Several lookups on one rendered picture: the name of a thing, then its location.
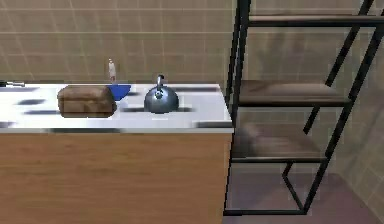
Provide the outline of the grey metal kettle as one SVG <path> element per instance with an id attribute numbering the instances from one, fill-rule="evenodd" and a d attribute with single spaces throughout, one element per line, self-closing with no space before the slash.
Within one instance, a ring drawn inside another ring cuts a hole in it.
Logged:
<path id="1" fill-rule="evenodd" d="M 151 88 L 144 98 L 144 110 L 154 114 L 165 114 L 179 108 L 177 93 L 163 84 L 164 75 L 157 76 L 156 86 Z"/>

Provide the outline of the blue bowl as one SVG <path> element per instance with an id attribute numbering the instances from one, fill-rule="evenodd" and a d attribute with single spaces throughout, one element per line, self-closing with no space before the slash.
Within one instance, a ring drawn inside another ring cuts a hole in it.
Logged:
<path id="1" fill-rule="evenodd" d="M 120 101 L 123 99 L 125 96 L 128 95 L 130 92 L 131 86 L 128 84 L 111 84 L 108 86 L 110 89 L 114 100 L 115 101 Z"/>

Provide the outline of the small pale bottle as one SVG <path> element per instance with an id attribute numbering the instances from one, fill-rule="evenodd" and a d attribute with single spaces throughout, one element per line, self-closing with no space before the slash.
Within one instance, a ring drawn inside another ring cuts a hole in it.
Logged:
<path id="1" fill-rule="evenodd" d="M 116 66 L 111 58 L 109 58 L 108 71 L 109 71 L 110 81 L 112 83 L 115 83 L 116 82 Z"/>

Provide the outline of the wooden counter with white top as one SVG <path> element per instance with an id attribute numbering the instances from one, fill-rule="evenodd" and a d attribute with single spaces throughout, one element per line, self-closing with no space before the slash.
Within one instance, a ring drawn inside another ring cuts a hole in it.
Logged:
<path id="1" fill-rule="evenodd" d="M 143 109 L 135 84 L 109 118 L 63 118 L 59 84 L 0 90 L 0 224 L 222 224 L 232 122 L 216 84 L 177 84 Z"/>

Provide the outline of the brown bread loaf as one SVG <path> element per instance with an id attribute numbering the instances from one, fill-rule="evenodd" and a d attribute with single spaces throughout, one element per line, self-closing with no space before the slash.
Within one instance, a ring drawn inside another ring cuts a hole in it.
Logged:
<path id="1" fill-rule="evenodd" d="M 117 109 L 113 94 L 102 85 L 68 85 L 57 94 L 65 118 L 108 118 Z"/>

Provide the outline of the black frame wooden shelf unit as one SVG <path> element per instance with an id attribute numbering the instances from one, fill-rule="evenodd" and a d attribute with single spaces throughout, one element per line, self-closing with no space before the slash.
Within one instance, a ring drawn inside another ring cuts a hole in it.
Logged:
<path id="1" fill-rule="evenodd" d="M 252 15 L 251 0 L 237 0 L 225 93 L 225 103 L 231 119 L 237 120 L 240 107 L 310 107 L 312 111 L 301 130 L 286 124 L 246 124 L 237 127 L 232 135 L 229 163 L 231 165 L 284 163 L 286 167 L 282 172 L 282 179 L 297 208 L 294 210 L 225 208 L 223 210 L 225 216 L 305 215 L 308 213 L 381 40 L 384 38 L 384 9 L 379 15 L 371 15 L 369 11 L 373 2 L 374 0 L 363 0 L 355 15 Z M 247 34 L 253 27 L 348 27 L 350 31 L 323 83 L 244 80 L 242 76 Z M 350 92 L 344 97 L 332 87 L 332 84 L 362 27 L 372 27 L 374 32 Z M 322 107 L 342 109 L 325 151 L 320 151 L 308 136 Z M 304 201 L 300 200 L 289 180 L 289 172 L 295 163 L 313 163 L 319 166 Z"/>

